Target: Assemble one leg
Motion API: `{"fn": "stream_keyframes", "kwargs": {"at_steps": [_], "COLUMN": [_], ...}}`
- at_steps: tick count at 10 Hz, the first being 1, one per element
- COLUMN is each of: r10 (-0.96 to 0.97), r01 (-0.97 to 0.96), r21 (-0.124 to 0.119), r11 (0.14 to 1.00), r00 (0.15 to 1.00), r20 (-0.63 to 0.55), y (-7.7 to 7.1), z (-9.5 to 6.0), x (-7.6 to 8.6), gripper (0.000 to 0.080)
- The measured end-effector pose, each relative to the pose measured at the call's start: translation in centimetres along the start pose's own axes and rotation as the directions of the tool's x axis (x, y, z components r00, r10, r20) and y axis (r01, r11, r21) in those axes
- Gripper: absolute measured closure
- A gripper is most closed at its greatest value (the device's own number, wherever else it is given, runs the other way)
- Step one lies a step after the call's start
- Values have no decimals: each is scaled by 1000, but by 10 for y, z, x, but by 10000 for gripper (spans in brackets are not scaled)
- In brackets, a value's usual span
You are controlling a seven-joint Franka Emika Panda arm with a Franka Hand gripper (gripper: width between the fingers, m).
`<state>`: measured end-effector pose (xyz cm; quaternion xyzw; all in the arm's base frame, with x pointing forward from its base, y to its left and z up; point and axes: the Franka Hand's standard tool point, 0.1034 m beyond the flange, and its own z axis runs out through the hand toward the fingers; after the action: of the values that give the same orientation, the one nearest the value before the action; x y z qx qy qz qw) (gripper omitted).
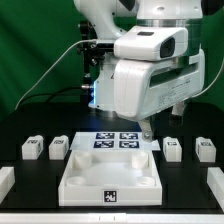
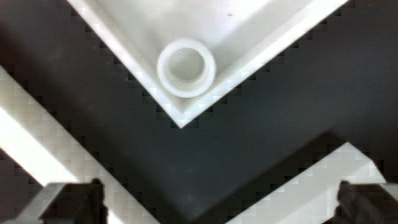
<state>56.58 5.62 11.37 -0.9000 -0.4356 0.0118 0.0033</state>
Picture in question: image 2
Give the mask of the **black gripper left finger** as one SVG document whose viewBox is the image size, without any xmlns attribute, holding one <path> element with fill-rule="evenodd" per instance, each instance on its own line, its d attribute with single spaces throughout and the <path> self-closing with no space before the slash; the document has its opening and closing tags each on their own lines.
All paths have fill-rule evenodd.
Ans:
<svg viewBox="0 0 398 224">
<path fill-rule="evenodd" d="M 17 217 L 16 224 L 108 224 L 104 185 L 49 183 L 39 191 Z"/>
</svg>

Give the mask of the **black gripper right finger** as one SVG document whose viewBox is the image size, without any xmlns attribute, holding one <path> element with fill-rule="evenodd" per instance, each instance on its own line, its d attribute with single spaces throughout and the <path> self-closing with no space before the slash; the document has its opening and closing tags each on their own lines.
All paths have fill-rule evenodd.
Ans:
<svg viewBox="0 0 398 224">
<path fill-rule="evenodd" d="M 337 202 L 341 224 L 398 224 L 398 183 L 343 181 Z"/>
</svg>

